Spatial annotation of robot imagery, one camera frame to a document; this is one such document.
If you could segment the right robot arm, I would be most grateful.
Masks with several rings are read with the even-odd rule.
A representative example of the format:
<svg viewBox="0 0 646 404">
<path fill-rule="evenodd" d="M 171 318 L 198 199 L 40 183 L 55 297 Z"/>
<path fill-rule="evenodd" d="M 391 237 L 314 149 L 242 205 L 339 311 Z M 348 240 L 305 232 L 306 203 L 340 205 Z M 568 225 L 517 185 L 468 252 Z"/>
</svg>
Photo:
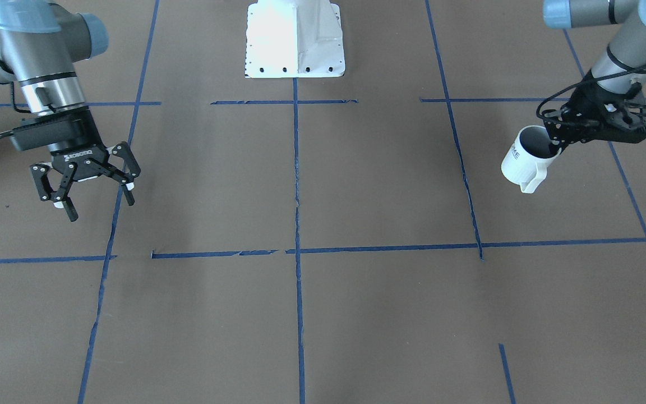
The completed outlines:
<svg viewBox="0 0 646 404">
<path fill-rule="evenodd" d="M 100 138 L 74 64 L 105 53 L 104 23 L 91 13 L 71 13 L 54 1 L 0 1 L 0 85 L 18 85 L 28 113 L 19 126 L 0 132 L 19 151 L 43 148 L 49 163 L 29 168 L 40 200 L 79 214 L 70 199 L 75 182 L 109 177 L 128 205 L 141 169 L 123 141 L 108 148 Z"/>
</svg>

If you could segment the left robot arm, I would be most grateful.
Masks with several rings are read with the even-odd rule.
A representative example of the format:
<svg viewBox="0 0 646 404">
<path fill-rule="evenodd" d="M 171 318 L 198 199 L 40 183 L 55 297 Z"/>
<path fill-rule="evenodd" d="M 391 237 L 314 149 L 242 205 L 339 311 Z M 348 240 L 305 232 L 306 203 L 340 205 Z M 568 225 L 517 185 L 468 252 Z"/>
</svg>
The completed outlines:
<svg viewBox="0 0 646 404">
<path fill-rule="evenodd" d="M 536 110 L 554 148 L 588 141 L 646 140 L 646 1 L 545 1 L 547 26 L 568 30 L 618 25 L 583 79 L 558 110 Z"/>
</svg>

